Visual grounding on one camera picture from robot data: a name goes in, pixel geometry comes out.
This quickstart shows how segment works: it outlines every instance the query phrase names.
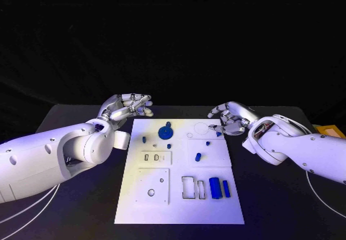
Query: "dark gray table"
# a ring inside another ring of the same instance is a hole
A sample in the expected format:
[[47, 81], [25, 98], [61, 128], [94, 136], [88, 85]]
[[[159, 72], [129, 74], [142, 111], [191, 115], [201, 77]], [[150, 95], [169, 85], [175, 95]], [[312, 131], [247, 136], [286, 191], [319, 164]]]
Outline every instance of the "dark gray table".
[[[313, 130], [300, 108], [251, 108], [264, 116], [287, 116]], [[198, 119], [207, 118], [212, 106], [153, 106], [152, 109], [159, 119]], [[97, 105], [54, 106], [38, 132], [84, 123], [98, 110]], [[122, 131], [132, 133], [133, 121], [129, 118]], [[290, 159], [274, 166], [253, 155], [243, 147], [246, 134], [225, 138], [246, 225], [116, 225], [127, 151], [114, 149], [100, 166], [61, 184], [45, 212], [11, 239], [345, 239], [346, 219], [318, 200], [302, 168]], [[310, 179], [323, 200], [345, 213], [346, 186], [316, 175]], [[25, 209], [44, 194], [0, 204], [0, 219]], [[0, 224], [0, 238], [34, 218], [48, 200]]]

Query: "white robotic arm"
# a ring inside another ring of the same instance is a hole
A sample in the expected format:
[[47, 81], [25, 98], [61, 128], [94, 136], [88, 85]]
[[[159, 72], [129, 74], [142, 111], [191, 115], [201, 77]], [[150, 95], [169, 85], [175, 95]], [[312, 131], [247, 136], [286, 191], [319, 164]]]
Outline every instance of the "white robotic arm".
[[153, 116], [143, 94], [114, 95], [98, 116], [0, 145], [0, 203], [29, 197], [101, 164], [113, 147], [127, 149], [130, 134], [117, 129], [127, 117]]
[[306, 134], [286, 117], [261, 118], [251, 108], [234, 101], [214, 108], [208, 117], [221, 111], [225, 126], [211, 125], [209, 128], [228, 135], [240, 135], [248, 128], [243, 146], [253, 154], [273, 165], [290, 157], [306, 171], [346, 184], [346, 139]]

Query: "blue object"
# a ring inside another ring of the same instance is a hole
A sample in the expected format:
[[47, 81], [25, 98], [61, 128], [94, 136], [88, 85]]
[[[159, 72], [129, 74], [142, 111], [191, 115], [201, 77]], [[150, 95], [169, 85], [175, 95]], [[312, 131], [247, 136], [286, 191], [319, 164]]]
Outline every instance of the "blue object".
[[199, 161], [201, 161], [201, 157], [202, 157], [202, 154], [201, 154], [201, 153], [198, 153], [198, 154], [197, 154], [197, 159], [195, 159], [195, 160], [197, 160], [197, 162], [199, 162]]
[[159, 137], [163, 140], [171, 139], [173, 136], [172, 123], [168, 121], [166, 126], [159, 129]]
[[214, 199], [222, 199], [222, 186], [220, 178], [218, 177], [209, 178], [209, 184], [211, 184], [211, 197]]
[[231, 198], [228, 181], [224, 180], [224, 181], [222, 181], [222, 184], [224, 184], [224, 190], [225, 190], [225, 197], [227, 197], [227, 198]]

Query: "oval hole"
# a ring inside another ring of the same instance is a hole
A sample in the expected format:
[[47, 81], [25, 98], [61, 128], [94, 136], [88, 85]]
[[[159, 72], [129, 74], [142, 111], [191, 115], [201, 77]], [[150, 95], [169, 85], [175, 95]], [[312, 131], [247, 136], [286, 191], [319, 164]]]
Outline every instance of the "oval hole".
[[49, 144], [45, 145], [45, 151], [48, 154], [52, 153], [52, 146]]
[[11, 162], [12, 165], [16, 165], [16, 164], [18, 164], [18, 156], [16, 156], [16, 155], [12, 155], [12, 156], [9, 157], [9, 162]]
[[150, 190], [147, 191], [147, 195], [149, 195], [150, 197], [153, 197], [153, 196], [155, 196], [155, 194], [156, 194], [156, 191], [155, 191], [155, 189], [150, 189]]

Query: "cable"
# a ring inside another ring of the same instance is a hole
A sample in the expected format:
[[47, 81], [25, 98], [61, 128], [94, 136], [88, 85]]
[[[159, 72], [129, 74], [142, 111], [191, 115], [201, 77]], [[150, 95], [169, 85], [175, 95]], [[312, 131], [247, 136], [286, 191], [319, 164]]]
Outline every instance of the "cable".
[[55, 190], [57, 186], [54, 186], [54, 188], [51, 189], [51, 191], [47, 193], [47, 195], [25, 209], [22, 210], [19, 213], [16, 213], [15, 215], [12, 215], [11, 217], [8, 217], [5, 220], [0, 221], [0, 224], [5, 223], [8, 220], [11, 220], [12, 218], [15, 218], [19, 214], [22, 214], [28, 209], [31, 209], [51, 194], [51, 192]]
[[45, 205], [44, 209], [42, 209], [41, 212], [38, 213], [38, 215], [36, 215], [36, 216], [34, 217], [34, 219], [24, 225], [24, 227], [22, 227], [21, 229], [18, 229], [9, 236], [6, 236], [2, 240], [8, 239], [13, 234], [16, 234], [16, 233], [29, 225], [29, 223], [36, 219], [36, 217], [42, 214], [44, 210], [45, 210], [47, 207], [49, 206], [51, 201], [54, 200], [54, 197], [55, 197], [55, 195], [57, 195], [60, 186], [61, 186], [61, 184], [57, 186], [57, 190], [55, 190], [55, 192], [54, 192], [54, 195], [52, 195], [52, 197], [51, 197], [47, 205]]
[[[305, 134], [306, 134], [306, 135], [308, 135], [308, 134], [313, 134], [312, 131], [308, 129], [308, 127], [306, 127], [303, 124], [300, 124], [297, 121], [292, 120], [289, 117], [284, 117], [284, 116], [282, 116], [282, 115], [279, 115], [279, 114], [276, 114], [274, 117], [276, 117], [276, 118], [286, 118], [290, 122], [293, 122], [293, 123], [302, 128], [302, 130], [305, 131]], [[346, 218], [346, 216], [345, 216], [344, 214], [341, 214], [341, 213], [325, 203], [325, 201], [322, 200], [322, 198], [320, 198], [320, 196], [319, 196], [319, 194], [318, 194], [318, 192], [316, 192], [316, 190], [315, 190], [315, 187], [313, 187], [313, 185], [312, 185], [310, 178], [309, 178], [309, 172], [308, 172], [308, 171], [306, 171], [306, 179], [308, 179], [308, 182], [309, 182], [312, 191], [313, 191], [316, 197], [319, 198], [320, 202], [328, 206], [328, 208], [329, 208], [333, 212], [336, 212], [342, 217]]]

